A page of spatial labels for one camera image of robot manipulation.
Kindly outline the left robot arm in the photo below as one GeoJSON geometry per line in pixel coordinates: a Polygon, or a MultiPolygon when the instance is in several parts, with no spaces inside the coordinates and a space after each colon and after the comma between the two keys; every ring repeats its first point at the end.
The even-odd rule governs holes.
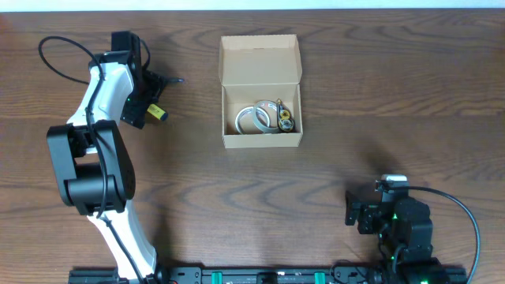
{"type": "Polygon", "coordinates": [[[81,104],[64,125],[49,128],[47,144],[63,203],[102,234],[117,267],[109,276],[85,272],[70,281],[167,283],[169,275],[133,205],[136,175],[118,129],[121,122],[143,128],[166,81],[128,51],[96,56],[89,72],[81,104]]]}

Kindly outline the grey tape roll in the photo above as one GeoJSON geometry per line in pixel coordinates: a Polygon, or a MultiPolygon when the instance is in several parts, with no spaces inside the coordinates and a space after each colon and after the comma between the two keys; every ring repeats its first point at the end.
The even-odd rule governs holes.
{"type": "Polygon", "coordinates": [[[254,125],[263,133],[279,133],[279,127],[278,126],[270,126],[270,117],[266,113],[265,110],[262,109],[262,107],[270,107],[273,110],[277,110],[277,104],[273,101],[270,100],[261,100],[258,101],[252,109],[253,112],[253,123],[254,125]],[[258,118],[258,113],[262,113],[267,117],[267,124],[264,124],[259,118],[258,118]]]}

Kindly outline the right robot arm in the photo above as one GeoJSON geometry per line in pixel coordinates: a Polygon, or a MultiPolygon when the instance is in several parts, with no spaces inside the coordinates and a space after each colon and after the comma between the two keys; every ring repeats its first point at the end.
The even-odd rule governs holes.
{"type": "Polygon", "coordinates": [[[432,256],[430,209],[406,190],[387,190],[380,201],[363,200],[346,192],[347,226],[374,234],[383,260],[368,269],[368,283],[449,283],[446,268],[432,256]]]}

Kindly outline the white tape roll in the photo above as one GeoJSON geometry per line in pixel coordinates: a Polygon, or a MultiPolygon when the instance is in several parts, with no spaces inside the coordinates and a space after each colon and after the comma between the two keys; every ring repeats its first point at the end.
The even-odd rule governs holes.
{"type": "MultiPolygon", "coordinates": [[[[258,118],[264,123],[267,124],[267,117],[262,113],[258,113],[258,118]]],[[[253,107],[247,106],[241,109],[236,115],[235,121],[235,129],[241,135],[247,134],[261,134],[262,132],[254,125],[253,123],[253,107]]]]}

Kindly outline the brown cardboard box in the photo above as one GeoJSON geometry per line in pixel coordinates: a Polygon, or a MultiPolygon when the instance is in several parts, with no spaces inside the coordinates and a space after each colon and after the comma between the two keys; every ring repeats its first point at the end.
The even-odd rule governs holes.
{"type": "MultiPolygon", "coordinates": [[[[303,136],[301,116],[301,54],[296,35],[234,35],[221,38],[219,79],[222,92],[222,137],[233,148],[297,147],[303,136]],[[281,99],[294,119],[290,133],[241,135],[235,118],[258,101],[281,99]]],[[[262,106],[277,125],[277,110],[262,106]]]]}

